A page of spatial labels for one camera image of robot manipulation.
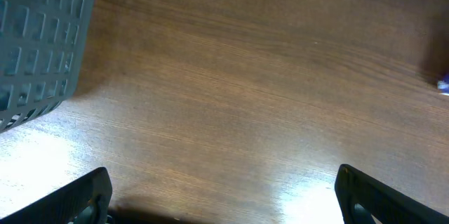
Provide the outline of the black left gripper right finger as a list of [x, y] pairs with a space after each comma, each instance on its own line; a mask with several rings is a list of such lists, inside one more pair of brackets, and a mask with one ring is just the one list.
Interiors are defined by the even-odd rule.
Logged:
[[339, 167], [335, 193], [345, 223], [447, 223], [448, 217], [348, 164]]

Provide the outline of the red purple pad pack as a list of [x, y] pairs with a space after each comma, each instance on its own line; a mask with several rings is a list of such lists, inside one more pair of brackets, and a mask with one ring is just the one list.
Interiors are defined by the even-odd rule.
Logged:
[[449, 74], [437, 81], [437, 89], [442, 95], [449, 95]]

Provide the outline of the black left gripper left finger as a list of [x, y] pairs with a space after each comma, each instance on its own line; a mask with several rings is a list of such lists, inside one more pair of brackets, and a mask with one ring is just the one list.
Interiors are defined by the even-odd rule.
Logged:
[[1, 224], [106, 223], [112, 184], [99, 167], [1, 219]]

